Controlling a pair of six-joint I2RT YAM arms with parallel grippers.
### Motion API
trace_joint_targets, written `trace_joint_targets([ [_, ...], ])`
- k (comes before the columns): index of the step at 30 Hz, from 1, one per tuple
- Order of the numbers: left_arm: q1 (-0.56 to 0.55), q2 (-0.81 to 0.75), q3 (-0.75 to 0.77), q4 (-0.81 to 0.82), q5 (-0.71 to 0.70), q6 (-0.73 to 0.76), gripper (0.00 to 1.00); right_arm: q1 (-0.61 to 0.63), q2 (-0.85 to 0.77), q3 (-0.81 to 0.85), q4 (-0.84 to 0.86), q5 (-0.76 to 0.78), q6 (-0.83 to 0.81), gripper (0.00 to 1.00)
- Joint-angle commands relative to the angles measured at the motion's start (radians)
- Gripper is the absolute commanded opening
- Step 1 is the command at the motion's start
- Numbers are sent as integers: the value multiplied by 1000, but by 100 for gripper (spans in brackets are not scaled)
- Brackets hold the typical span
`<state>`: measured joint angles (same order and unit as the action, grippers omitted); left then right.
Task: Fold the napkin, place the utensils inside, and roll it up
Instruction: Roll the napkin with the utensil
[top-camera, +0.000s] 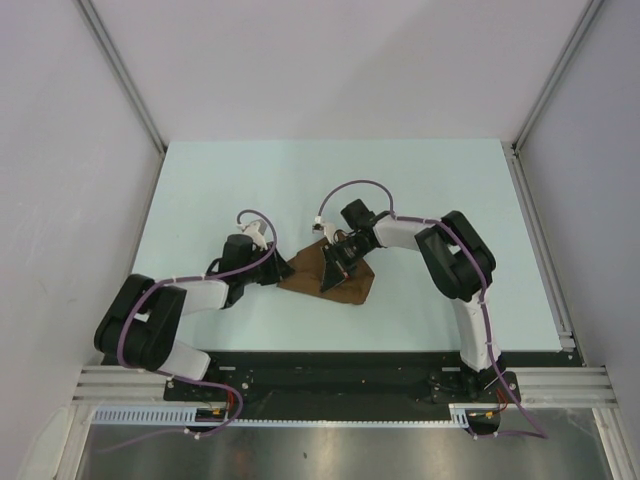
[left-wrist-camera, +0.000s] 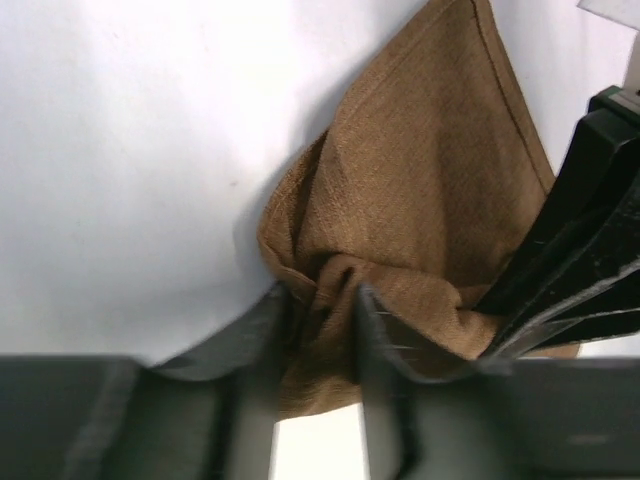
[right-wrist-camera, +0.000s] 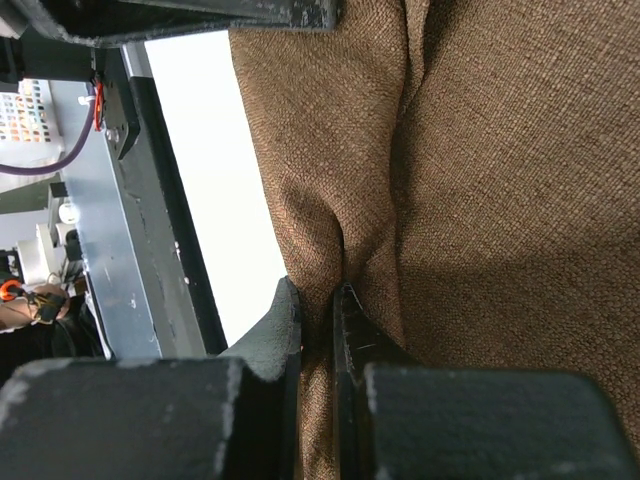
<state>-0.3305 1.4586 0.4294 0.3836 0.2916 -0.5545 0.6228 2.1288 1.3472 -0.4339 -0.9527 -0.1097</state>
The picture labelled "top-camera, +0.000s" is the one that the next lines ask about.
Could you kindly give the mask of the brown cloth napkin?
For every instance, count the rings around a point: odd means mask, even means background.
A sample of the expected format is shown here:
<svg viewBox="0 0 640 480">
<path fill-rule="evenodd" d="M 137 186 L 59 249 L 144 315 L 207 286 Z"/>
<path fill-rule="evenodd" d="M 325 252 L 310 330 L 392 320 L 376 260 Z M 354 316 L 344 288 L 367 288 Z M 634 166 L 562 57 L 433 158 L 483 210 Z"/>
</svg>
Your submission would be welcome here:
<svg viewBox="0 0 640 480">
<path fill-rule="evenodd" d="M 280 281 L 277 287 L 341 304 L 364 304 L 375 279 L 373 270 L 364 260 L 357 263 L 353 277 L 327 292 L 320 291 L 324 272 L 322 247 L 327 243 L 322 239 L 298 251 L 288 261 L 294 274 Z"/>
</svg>

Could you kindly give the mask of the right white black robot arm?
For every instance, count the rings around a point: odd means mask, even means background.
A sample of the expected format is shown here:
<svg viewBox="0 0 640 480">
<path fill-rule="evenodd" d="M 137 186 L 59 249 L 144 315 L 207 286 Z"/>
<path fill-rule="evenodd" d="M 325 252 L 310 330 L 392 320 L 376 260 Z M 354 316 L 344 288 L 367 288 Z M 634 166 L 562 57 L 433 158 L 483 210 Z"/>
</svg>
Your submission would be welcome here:
<svg viewBox="0 0 640 480">
<path fill-rule="evenodd" d="M 502 369 L 487 308 L 496 260 L 465 215 L 451 211 L 439 220 L 379 214 L 357 199 L 341 211 L 351 231 L 340 238 L 316 218 L 328 243 L 322 247 L 325 293 L 354 277 L 357 263 L 375 249 L 402 248 L 421 254 L 438 291 L 453 304 L 460 335 L 461 373 L 457 380 L 430 381 L 433 389 L 464 393 L 484 401 L 496 389 Z"/>
</svg>

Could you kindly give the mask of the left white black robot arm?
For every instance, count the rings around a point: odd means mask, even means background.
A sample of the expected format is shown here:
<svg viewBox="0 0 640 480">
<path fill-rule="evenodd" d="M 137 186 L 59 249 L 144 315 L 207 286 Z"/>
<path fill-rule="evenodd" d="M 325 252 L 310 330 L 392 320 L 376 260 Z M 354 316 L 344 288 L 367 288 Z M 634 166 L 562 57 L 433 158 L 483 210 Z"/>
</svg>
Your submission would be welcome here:
<svg viewBox="0 0 640 480">
<path fill-rule="evenodd" d="M 205 276 L 167 281 L 130 275 L 120 288 L 94 334 L 94 347 L 126 367 L 186 379 L 197 398 L 214 397 L 221 376 L 209 368 L 209 354 L 177 339 L 185 316 L 232 307 L 250 284 L 275 285 L 295 273 L 272 242 L 259 247 L 246 234 L 233 234 L 222 256 Z"/>
</svg>

